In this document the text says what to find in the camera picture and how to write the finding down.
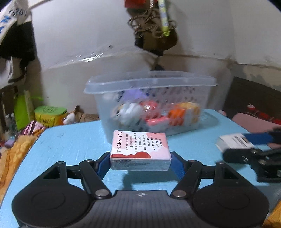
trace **light blue tabletop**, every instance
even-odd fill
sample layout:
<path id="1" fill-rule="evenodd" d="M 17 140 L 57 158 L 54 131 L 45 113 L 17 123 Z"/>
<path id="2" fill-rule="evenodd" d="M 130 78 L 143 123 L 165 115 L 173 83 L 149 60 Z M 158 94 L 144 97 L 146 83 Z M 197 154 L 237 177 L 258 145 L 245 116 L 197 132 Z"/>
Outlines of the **light blue tabletop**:
<path id="1" fill-rule="evenodd" d="M 222 155 L 215 142 L 220 135 L 247 133 L 241 126 L 214 110 L 205 110 L 204 120 L 198 130 L 168 137 L 170 151 L 176 151 L 184 159 L 201 161 L 204 165 L 215 165 Z M 104 152 L 111 150 L 103 133 L 100 121 L 58 126 L 47 129 L 31 148 L 20 165 L 0 208 L 0 227 L 16 228 L 11 202 L 14 196 L 27 184 L 57 161 L 67 165 L 77 165 L 86 159 L 98 159 Z M 241 175 L 265 193 L 271 208 L 281 195 L 281 183 L 266 184 L 256 182 L 255 172 L 243 164 L 231 165 Z M 109 170 L 104 183 L 111 190 L 167 190 L 170 194 L 178 179 L 172 171 L 137 172 Z M 80 180 L 70 179 L 71 184 L 82 188 Z M 202 180 L 200 188 L 212 183 Z"/>

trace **plastic storage container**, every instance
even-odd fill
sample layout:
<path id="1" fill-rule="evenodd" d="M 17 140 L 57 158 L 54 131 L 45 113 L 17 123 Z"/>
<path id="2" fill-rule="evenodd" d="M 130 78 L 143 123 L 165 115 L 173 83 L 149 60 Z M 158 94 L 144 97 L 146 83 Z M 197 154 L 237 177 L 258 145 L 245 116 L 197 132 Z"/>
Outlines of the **plastic storage container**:
<path id="1" fill-rule="evenodd" d="M 93 94 L 108 142 L 114 130 L 165 132 L 194 130 L 216 79 L 181 71 L 139 71 L 91 77 Z"/>

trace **green lid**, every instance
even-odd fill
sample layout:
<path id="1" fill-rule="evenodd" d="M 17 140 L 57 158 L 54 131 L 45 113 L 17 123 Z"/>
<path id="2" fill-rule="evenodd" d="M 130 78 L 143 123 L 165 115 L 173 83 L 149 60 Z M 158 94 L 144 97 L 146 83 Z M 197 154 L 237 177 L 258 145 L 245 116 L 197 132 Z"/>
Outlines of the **green lid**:
<path id="1" fill-rule="evenodd" d="M 35 113 L 59 116 L 66 113 L 66 108 L 52 107 L 52 106 L 39 106 L 35 109 Z"/>

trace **brown cord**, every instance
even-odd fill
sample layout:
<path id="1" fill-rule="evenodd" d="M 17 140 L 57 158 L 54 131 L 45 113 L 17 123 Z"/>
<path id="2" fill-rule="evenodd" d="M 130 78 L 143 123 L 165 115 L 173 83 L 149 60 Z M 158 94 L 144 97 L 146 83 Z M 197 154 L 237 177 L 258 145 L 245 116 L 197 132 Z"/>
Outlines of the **brown cord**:
<path id="1" fill-rule="evenodd" d="M 168 20 L 168 22 L 170 30 L 176 28 L 175 20 Z M 164 36 L 160 12 L 157 8 L 150 7 L 142 15 L 132 17 L 128 20 L 128 25 L 135 30 L 134 35 L 137 38 L 142 37 L 144 32 L 151 32 L 152 36 L 156 39 L 160 39 Z"/>

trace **ribbed gray surface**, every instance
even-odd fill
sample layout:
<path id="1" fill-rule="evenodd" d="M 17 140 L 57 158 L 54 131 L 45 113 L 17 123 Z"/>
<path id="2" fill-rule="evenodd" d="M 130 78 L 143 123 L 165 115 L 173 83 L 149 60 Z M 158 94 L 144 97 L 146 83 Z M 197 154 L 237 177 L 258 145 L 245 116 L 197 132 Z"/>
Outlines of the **ribbed gray surface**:
<path id="1" fill-rule="evenodd" d="M 185 200 L 166 191 L 118 191 L 98 200 L 81 221 L 69 228 L 214 228 L 200 220 Z"/>

